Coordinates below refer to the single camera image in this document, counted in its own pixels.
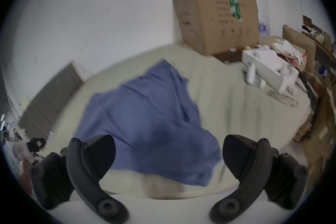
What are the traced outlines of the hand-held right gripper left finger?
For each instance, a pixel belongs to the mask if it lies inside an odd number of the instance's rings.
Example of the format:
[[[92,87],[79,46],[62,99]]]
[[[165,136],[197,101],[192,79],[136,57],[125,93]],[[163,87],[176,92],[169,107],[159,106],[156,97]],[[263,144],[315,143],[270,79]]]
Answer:
[[[84,142],[72,138],[60,154],[51,152],[29,171],[40,206],[54,209],[69,202],[75,190],[101,219],[111,224],[125,223],[129,218],[127,208],[99,185],[115,156],[115,142],[110,135],[99,135]]]

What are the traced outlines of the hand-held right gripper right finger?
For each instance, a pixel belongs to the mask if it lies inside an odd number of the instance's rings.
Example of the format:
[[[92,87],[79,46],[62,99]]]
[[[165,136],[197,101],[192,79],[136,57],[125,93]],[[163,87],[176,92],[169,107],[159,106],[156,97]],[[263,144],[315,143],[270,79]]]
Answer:
[[[256,142],[241,135],[228,135],[222,155],[239,186],[212,207],[209,213],[212,222],[232,222],[249,209],[263,191],[268,201],[284,209],[294,209],[298,205],[308,168],[287,152],[279,153],[268,139]]]

